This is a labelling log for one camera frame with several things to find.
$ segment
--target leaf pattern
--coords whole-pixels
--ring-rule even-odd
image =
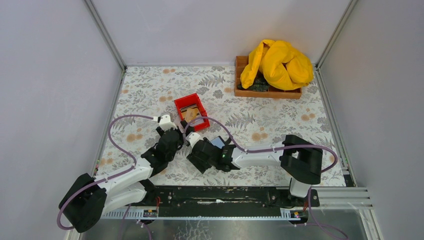
[[[174,100],[197,93],[209,117],[230,130],[243,147],[284,141],[286,135],[297,135],[313,144],[335,149],[330,122],[327,120],[317,83],[303,88],[300,99],[234,97],[233,66],[128,67],[114,118],[127,114],[159,116],[169,112],[179,125],[180,117]],[[157,123],[129,117],[117,121],[111,136],[123,149],[139,158],[157,143]],[[215,122],[199,132],[209,140],[226,132]],[[191,186],[288,186],[290,175],[281,167],[255,166],[222,172],[211,167],[201,174],[188,160],[191,148],[183,146],[161,173],[151,177],[155,185]],[[332,162],[324,152],[322,167]],[[98,171],[111,172],[131,164],[132,159],[106,140]],[[321,175],[322,186],[345,186],[339,165]]]

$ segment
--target yellow fabric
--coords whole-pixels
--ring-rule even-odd
[[[240,77],[244,89],[253,84],[258,70],[269,85],[286,91],[308,86],[314,79],[309,58],[286,41],[265,39],[249,54]]]

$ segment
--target wooden box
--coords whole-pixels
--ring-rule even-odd
[[[273,86],[269,86],[268,91],[250,91],[250,90],[239,90],[237,85],[241,83],[240,76],[243,70],[248,65],[248,56],[236,56],[235,57],[235,84],[234,84],[234,95],[236,97],[253,97],[253,98],[272,98],[272,99],[300,99],[302,96],[302,88],[295,90],[284,91]]]

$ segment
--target reflective floor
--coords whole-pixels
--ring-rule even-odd
[[[367,239],[361,217],[355,210],[315,210],[322,224],[342,229],[350,240]],[[82,234],[82,240],[116,240],[121,220],[101,219]],[[287,221],[271,220],[156,220],[148,225],[153,240],[332,240],[317,226],[294,227]],[[148,240],[146,228],[125,220],[123,240]]]

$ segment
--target floral tablecloth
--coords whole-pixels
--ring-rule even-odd
[[[236,141],[251,145],[282,142],[286,134],[295,134],[317,145],[335,149],[317,83],[303,88],[302,97],[273,99],[234,96],[235,68],[233,66],[201,67],[129,67],[122,85],[114,117],[127,114],[159,116],[171,112],[174,122],[180,118],[174,100],[197,93],[209,117],[225,124]],[[157,123],[144,118],[124,118],[112,129],[118,145],[139,157],[152,147],[159,135]],[[213,139],[226,139],[221,127],[211,122],[199,132]],[[288,186],[290,175],[281,167],[255,166],[231,172],[214,167],[201,174],[187,159],[190,149],[184,146],[174,160],[158,175],[150,178],[155,185],[185,186]],[[333,156],[324,152],[322,167],[330,165]],[[132,159],[107,140],[98,173],[110,172],[132,163]],[[321,175],[321,186],[345,186],[339,164]]]

